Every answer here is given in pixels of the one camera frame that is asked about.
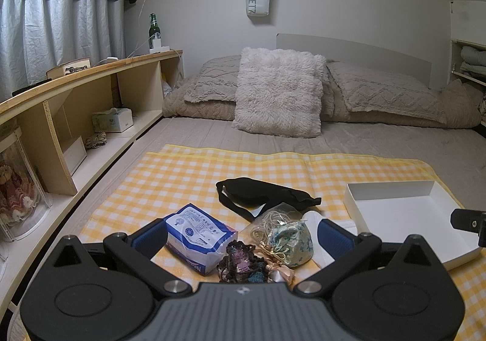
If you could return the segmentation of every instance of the curtain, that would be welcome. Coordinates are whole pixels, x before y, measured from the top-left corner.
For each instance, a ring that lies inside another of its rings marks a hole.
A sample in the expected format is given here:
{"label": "curtain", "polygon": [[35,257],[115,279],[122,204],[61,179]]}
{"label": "curtain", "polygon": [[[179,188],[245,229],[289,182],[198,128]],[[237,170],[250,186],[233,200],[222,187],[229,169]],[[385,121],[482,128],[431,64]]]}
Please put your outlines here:
{"label": "curtain", "polygon": [[125,57],[123,0],[0,0],[0,101],[89,57]]}

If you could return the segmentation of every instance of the black eye mask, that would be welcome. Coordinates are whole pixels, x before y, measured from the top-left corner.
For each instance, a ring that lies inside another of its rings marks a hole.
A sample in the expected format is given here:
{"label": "black eye mask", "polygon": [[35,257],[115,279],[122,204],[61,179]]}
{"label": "black eye mask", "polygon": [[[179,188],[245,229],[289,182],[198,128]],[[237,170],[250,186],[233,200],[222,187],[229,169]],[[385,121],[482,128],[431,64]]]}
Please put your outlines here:
{"label": "black eye mask", "polygon": [[223,187],[231,197],[240,203],[250,206],[265,204],[258,216],[281,203],[287,203],[298,211],[303,211],[308,207],[321,203],[320,197],[313,199],[302,190],[256,181],[251,178],[226,179],[225,181],[217,182],[216,189],[218,190],[219,202],[249,222],[254,221],[256,217],[247,209],[237,206],[223,193]]}

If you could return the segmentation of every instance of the open white box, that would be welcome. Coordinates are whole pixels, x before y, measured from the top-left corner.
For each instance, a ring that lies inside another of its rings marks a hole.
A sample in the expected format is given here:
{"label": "open white box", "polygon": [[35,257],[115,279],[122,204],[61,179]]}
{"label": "open white box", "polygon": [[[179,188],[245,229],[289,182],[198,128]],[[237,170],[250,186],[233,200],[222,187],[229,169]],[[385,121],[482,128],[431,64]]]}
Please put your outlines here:
{"label": "open white box", "polygon": [[344,205],[358,233],[371,232],[383,242],[424,236],[447,270],[480,254],[478,236],[450,225],[458,204],[434,181],[349,183]]}

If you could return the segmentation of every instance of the yellow checkered cloth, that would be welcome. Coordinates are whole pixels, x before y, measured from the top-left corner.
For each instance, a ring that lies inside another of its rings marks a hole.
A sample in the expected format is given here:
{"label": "yellow checkered cloth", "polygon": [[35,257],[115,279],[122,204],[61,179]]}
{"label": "yellow checkered cloth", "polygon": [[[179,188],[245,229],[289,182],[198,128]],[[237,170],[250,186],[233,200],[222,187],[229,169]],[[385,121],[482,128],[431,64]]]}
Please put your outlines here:
{"label": "yellow checkered cloth", "polygon": [[[174,213],[188,203],[241,231],[248,222],[220,204],[215,187],[218,181],[238,177],[289,186],[304,190],[312,197],[322,197],[318,209],[324,216],[336,220],[349,219],[343,204],[347,183],[434,180],[450,193],[433,169],[419,160],[334,153],[257,155],[165,145],[159,153],[144,155],[116,191],[93,212],[80,239],[96,242],[113,232],[130,234],[154,218]],[[457,340],[486,339],[484,251],[478,259],[451,272],[466,302],[466,318]],[[218,282],[217,275],[199,275],[166,248],[152,261],[189,282],[193,289],[200,281]],[[310,260],[296,269],[296,281],[318,269]]]}

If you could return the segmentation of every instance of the green glass bottle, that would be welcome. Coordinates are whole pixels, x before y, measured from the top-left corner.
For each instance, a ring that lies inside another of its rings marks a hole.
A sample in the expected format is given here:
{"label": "green glass bottle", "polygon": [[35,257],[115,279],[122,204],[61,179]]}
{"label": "green glass bottle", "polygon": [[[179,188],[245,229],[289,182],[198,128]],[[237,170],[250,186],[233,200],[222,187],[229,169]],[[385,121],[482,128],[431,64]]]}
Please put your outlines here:
{"label": "green glass bottle", "polygon": [[157,25],[157,18],[154,13],[150,14],[149,47],[154,49],[153,39],[160,39],[160,29]]}

